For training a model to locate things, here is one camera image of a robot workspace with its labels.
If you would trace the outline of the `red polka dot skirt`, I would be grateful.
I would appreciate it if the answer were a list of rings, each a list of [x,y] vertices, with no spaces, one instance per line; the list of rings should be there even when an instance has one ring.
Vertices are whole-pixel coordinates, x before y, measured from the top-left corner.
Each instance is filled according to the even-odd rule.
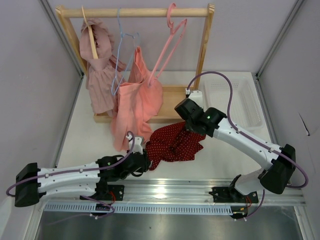
[[[155,130],[146,142],[145,149],[151,161],[150,171],[160,162],[193,161],[196,153],[203,149],[200,144],[206,136],[186,129],[185,122],[178,122]]]

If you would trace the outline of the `pink plastic hanger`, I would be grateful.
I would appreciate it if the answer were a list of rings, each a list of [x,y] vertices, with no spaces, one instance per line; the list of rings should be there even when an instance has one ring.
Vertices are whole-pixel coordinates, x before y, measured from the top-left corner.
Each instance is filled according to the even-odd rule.
[[[174,21],[172,20],[172,12],[176,8],[177,5],[173,2],[167,9],[166,23],[170,30],[170,34],[148,78],[147,82],[149,87],[154,84],[161,73],[165,70],[183,36],[185,35],[188,20],[185,18],[178,25],[175,25]]]

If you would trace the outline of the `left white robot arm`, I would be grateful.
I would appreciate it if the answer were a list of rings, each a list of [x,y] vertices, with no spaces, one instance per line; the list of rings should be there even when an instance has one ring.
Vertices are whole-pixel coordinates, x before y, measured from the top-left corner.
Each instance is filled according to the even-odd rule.
[[[47,199],[88,198],[97,201],[122,201],[128,176],[140,177],[149,170],[146,152],[104,156],[94,162],[68,168],[39,168],[27,164],[16,176],[14,206],[29,207]]]

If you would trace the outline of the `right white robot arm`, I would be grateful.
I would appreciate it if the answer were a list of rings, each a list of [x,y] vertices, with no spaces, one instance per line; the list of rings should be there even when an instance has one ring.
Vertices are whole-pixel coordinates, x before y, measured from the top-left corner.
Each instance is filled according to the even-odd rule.
[[[260,169],[237,175],[227,187],[225,202],[238,203],[251,193],[267,190],[282,194],[295,171],[295,149],[264,143],[255,135],[231,124],[222,111],[210,107],[203,110],[196,102],[185,98],[175,108],[185,121],[188,131],[221,140],[249,156]]]

